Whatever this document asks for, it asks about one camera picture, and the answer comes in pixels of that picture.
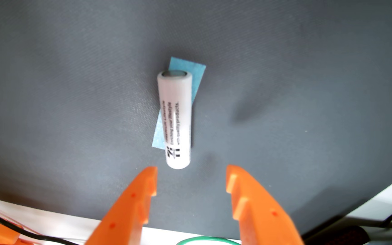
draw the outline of green wire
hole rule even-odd
[[[241,245],[238,242],[234,242],[231,240],[228,240],[226,238],[220,238],[220,237],[210,237],[210,236],[198,236],[198,237],[192,237],[186,240],[182,240],[181,242],[178,242],[176,245],[184,245],[187,244],[189,242],[193,242],[193,241],[216,241],[216,242],[226,242],[229,243],[231,245]]]

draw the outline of gray surface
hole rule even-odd
[[[150,147],[171,56],[207,65],[184,170]],[[238,238],[231,163],[301,233],[392,183],[392,1],[0,1],[0,199],[101,219],[155,165],[148,226]]]

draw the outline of battery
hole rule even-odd
[[[183,169],[190,164],[192,74],[162,71],[157,76],[164,131],[166,163]]]

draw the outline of blue paper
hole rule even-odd
[[[193,75],[192,80],[192,103],[195,100],[197,90],[202,80],[203,73],[206,66],[204,64],[198,64],[191,61],[186,61],[172,57],[169,63],[169,70],[181,70],[188,71]],[[164,132],[163,124],[161,120],[161,110],[158,112],[157,124],[155,126],[154,139],[152,140],[152,147],[158,149],[164,149]]]

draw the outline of orange clip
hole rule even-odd
[[[147,167],[129,184],[85,245],[139,245],[157,194],[157,167]]]
[[[246,170],[228,165],[226,192],[231,193],[243,245],[303,245],[290,216]]]

